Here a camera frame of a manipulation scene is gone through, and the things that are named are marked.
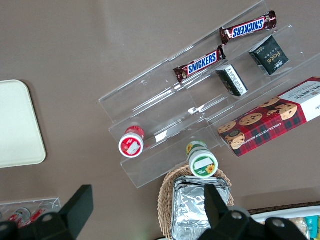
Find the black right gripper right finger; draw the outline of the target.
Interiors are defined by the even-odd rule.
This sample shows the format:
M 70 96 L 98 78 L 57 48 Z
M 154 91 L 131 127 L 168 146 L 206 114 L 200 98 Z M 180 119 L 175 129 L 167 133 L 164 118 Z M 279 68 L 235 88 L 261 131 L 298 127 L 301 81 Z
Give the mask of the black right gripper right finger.
M 227 206 L 212 184 L 204 187 L 204 206 L 210 229 L 201 240 L 264 240 L 264 226 L 242 207 Z

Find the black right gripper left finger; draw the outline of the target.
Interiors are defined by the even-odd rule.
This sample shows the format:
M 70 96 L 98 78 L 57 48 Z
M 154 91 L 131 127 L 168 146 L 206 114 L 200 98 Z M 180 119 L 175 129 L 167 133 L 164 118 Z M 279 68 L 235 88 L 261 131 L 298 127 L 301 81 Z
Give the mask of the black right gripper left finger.
M 59 212 L 48 212 L 19 230 L 21 240 L 75 240 L 94 210 L 93 187 L 82 185 Z

